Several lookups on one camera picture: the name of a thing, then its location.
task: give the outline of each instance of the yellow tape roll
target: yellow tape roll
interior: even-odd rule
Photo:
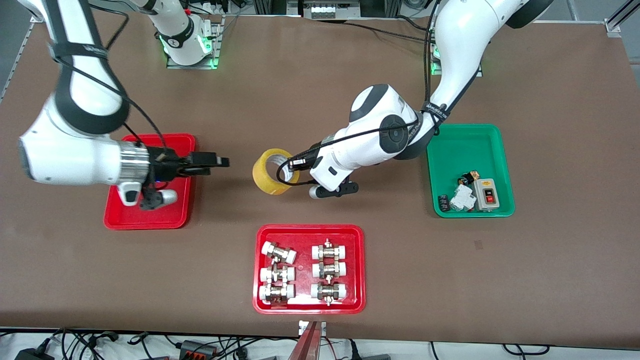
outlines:
[[[262,154],[258,161],[253,164],[253,181],[262,190],[270,195],[280,195],[287,191],[291,186],[274,180],[267,173],[267,163],[274,163],[278,166],[282,165],[291,157],[287,151],[282,149],[269,149]],[[291,172],[287,167],[282,169],[284,179],[290,183],[297,183],[300,172]]]

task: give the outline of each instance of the white robotic arm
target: white robotic arm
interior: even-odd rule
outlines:
[[[538,7],[544,2],[544,8],[551,2],[531,1],[537,2]],[[365,89],[353,102],[347,127],[325,138],[321,144],[327,145],[307,154],[303,161],[289,162],[290,170],[310,168],[310,175],[319,184],[309,191],[311,197],[356,192],[357,185],[348,179],[354,170],[390,158],[412,159],[424,152],[436,128],[475,78],[491,38],[528,2],[449,0],[436,20],[435,40],[442,78],[430,102],[414,111],[390,85]],[[370,133],[358,135],[363,131]]]
[[[114,184],[126,206],[136,205],[142,194],[141,207],[155,209],[177,198],[173,190],[156,190],[156,181],[208,175],[211,167],[228,166],[212,152],[180,158],[172,149],[110,139],[108,134],[124,125],[129,103],[109,67],[89,4],[19,1],[46,22],[52,57],[63,65],[55,91],[19,140],[27,176],[45,184]]]
[[[178,0],[131,0],[154,23],[167,55],[179,65],[193,65],[212,51],[211,21],[187,15]]]

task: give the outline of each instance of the table surface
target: table surface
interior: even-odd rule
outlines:
[[[102,37],[119,21],[97,14]],[[420,36],[400,21],[367,24]],[[36,25],[0,105],[2,325],[293,336],[298,320],[322,319],[335,337],[640,347],[640,94],[604,26],[533,24],[493,38],[485,77],[448,122],[500,128],[516,211],[464,220],[435,215],[424,156],[358,170],[360,191],[341,199],[266,195],[251,176],[266,149],[299,152],[344,127],[371,84],[419,107],[420,42],[242,17],[218,70],[180,71],[164,68],[153,33],[132,15],[111,50],[115,74],[160,129],[194,134],[232,167],[197,179],[191,220],[171,231],[106,229],[105,185],[29,181],[15,144],[58,73]],[[364,311],[254,311],[255,235],[278,223],[364,230]]]

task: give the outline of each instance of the green tray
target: green tray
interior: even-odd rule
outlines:
[[[427,146],[433,207],[444,218],[492,218],[509,217],[516,209],[513,191],[504,155],[500,130],[491,124],[442,124],[440,135],[434,136]],[[443,212],[438,207],[438,196],[451,199],[458,186],[460,175],[477,170],[483,179],[495,181],[500,207],[489,213]]]

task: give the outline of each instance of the red tray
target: red tray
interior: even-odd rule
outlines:
[[[160,138],[155,134],[140,135],[140,138],[145,145],[162,146]],[[122,140],[135,141],[135,137],[127,135]],[[164,140],[167,147],[174,149],[178,156],[187,156],[196,149],[196,139],[191,134],[164,134]],[[178,201],[157,210],[146,211],[141,210],[138,205],[124,206],[117,187],[112,186],[104,210],[104,225],[111,230],[177,229],[187,222],[192,181],[190,177],[176,177],[166,188],[178,193]]]
[[[347,297],[327,306],[324,301],[311,297],[311,284],[320,279],[313,278],[311,265],[317,260],[311,258],[311,246],[322,245],[325,240],[335,246],[344,245],[347,275],[335,280],[345,284]],[[272,306],[258,296],[260,268],[271,265],[271,259],[262,255],[265,241],[277,243],[279,247],[290,247],[298,252],[293,266],[296,269],[296,297],[284,305]],[[364,309],[364,233],[355,225],[265,225],[258,231],[255,244],[255,265],[253,269],[253,308],[260,314],[357,314]]]

